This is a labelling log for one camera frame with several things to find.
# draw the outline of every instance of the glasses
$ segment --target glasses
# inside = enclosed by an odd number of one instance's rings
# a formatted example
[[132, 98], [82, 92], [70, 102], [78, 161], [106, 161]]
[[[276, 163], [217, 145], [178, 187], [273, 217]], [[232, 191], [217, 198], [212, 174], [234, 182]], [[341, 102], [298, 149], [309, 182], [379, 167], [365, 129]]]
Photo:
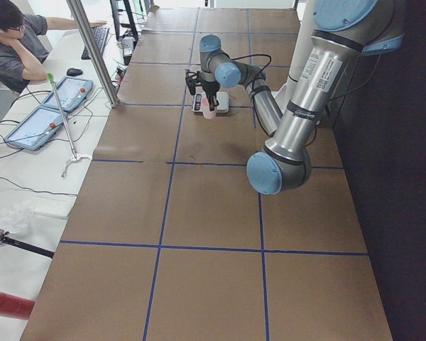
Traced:
[[21, 33], [23, 30], [23, 27], [24, 27], [23, 25], [20, 25], [19, 28], [8, 28], [8, 30], [18, 31], [19, 33]]

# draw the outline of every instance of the brown paper table surface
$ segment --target brown paper table surface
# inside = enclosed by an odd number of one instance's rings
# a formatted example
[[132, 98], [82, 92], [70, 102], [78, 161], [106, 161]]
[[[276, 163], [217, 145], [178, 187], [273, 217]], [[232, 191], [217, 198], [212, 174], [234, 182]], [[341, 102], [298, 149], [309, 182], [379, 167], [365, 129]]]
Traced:
[[266, 136], [244, 90], [221, 90], [225, 117], [190, 111], [203, 35], [231, 58], [271, 54], [277, 91], [296, 12], [159, 9], [146, 27], [21, 339], [391, 340], [328, 124], [308, 183], [261, 196], [246, 162]]

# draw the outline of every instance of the computer mouse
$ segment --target computer mouse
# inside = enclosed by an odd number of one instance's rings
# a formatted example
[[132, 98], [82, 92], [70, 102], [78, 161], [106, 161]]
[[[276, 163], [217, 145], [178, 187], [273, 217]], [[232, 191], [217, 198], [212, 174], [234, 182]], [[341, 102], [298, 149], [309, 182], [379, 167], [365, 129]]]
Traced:
[[66, 71], [66, 75], [71, 77], [76, 77], [78, 75], [81, 75], [82, 73], [84, 73], [84, 71], [82, 71], [81, 69], [76, 69], [75, 67], [70, 67]]

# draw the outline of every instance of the tripod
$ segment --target tripod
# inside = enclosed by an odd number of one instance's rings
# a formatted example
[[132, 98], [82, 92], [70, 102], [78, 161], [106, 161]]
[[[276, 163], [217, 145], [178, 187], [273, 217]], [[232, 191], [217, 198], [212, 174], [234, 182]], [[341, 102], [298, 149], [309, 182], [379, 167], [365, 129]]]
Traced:
[[31, 251], [31, 252], [34, 252], [36, 254], [41, 254], [41, 255], [49, 257], [49, 258], [54, 257], [54, 252], [52, 252], [52, 251], [41, 249], [40, 247], [35, 247], [34, 245], [30, 245], [30, 244], [9, 238], [9, 237], [6, 236], [7, 234], [9, 234], [9, 232], [5, 232], [3, 229], [0, 229], [0, 245], [5, 243], [5, 244], [8, 244], [8, 245], [12, 245], [13, 247], [18, 247], [19, 249]]

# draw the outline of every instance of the black wall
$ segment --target black wall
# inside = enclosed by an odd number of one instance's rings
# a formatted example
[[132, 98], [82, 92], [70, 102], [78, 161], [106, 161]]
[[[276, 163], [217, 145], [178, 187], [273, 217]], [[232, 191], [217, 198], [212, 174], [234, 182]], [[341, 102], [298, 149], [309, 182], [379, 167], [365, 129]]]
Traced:
[[[360, 59], [350, 89], [376, 59]], [[335, 104], [334, 133], [393, 338], [426, 341], [426, 0], [408, 2], [403, 47]]]

